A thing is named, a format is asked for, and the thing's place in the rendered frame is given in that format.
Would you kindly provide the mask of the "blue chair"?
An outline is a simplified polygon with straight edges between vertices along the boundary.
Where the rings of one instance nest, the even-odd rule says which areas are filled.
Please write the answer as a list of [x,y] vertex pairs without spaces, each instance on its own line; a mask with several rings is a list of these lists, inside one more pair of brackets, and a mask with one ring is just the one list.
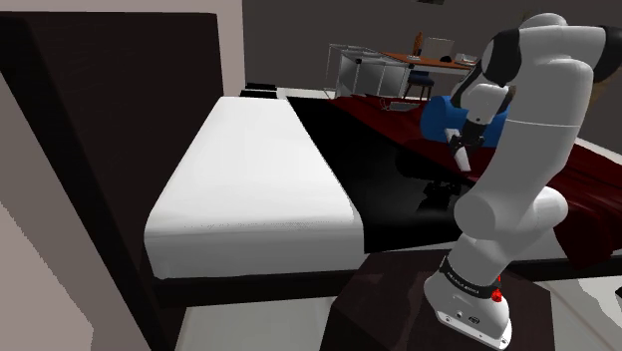
[[403,97],[406,98],[413,86],[421,87],[420,98],[426,97],[428,100],[431,97],[432,88],[435,85],[435,81],[430,78],[430,73],[426,71],[411,71],[407,80],[406,90]]

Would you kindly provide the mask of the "white oblong remote control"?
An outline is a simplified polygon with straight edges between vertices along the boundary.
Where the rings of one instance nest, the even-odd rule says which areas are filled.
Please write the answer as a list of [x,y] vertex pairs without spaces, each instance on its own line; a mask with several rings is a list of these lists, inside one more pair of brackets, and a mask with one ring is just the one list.
[[461,132],[457,129],[445,129],[445,134],[451,155],[457,163],[459,170],[466,173],[470,172],[467,149],[463,144]]

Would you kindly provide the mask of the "dark robot stand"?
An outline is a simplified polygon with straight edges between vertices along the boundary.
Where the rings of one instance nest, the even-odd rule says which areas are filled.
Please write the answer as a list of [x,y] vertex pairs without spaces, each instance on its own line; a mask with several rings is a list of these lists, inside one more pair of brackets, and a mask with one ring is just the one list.
[[[424,296],[443,250],[373,253],[332,304],[319,351],[494,351],[448,328]],[[500,280],[512,336],[504,351],[558,351],[548,290],[508,270]]]

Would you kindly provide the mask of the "black bedside table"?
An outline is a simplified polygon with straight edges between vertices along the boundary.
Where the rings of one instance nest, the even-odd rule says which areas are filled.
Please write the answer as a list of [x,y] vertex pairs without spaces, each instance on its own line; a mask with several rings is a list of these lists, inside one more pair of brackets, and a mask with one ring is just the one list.
[[245,88],[239,93],[240,97],[277,99],[277,87],[272,84],[247,83]]

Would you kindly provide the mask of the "blue cylindrical pillow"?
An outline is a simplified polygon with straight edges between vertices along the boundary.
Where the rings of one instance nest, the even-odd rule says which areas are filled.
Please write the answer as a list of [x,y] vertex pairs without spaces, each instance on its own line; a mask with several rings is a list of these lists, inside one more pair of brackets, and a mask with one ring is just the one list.
[[[495,148],[502,133],[509,107],[498,113],[485,129],[483,146]],[[445,129],[461,130],[466,119],[468,110],[455,108],[451,103],[450,96],[434,96],[423,109],[420,129],[423,137],[429,141],[445,142],[447,136]]]

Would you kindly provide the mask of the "desk with orange top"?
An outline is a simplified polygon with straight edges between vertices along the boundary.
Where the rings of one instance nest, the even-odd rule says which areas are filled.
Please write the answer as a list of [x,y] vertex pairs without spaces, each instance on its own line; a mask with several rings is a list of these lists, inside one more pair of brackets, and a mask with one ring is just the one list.
[[476,58],[451,56],[453,42],[426,38],[416,54],[380,52],[363,46],[330,44],[323,91],[328,98],[351,95],[401,97],[412,72],[465,75]]

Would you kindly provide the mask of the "dark red blanket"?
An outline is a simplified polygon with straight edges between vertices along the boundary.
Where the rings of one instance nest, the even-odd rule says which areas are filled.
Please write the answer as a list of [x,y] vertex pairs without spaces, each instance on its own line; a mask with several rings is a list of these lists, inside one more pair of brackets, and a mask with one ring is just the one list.
[[[447,141],[429,141],[421,133],[420,120],[427,102],[415,110],[394,112],[388,110],[393,101],[367,95],[340,97],[331,104],[434,167],[459,179],[478,180],[496,147],[478,149],[469,158],[471,171],[461,172],[450,156]],[[622,166],[575,145],[564,169],[548,185],[568,202],[568,215],[555,227],[555,235],[573,268],[605,262],[622,249]]]

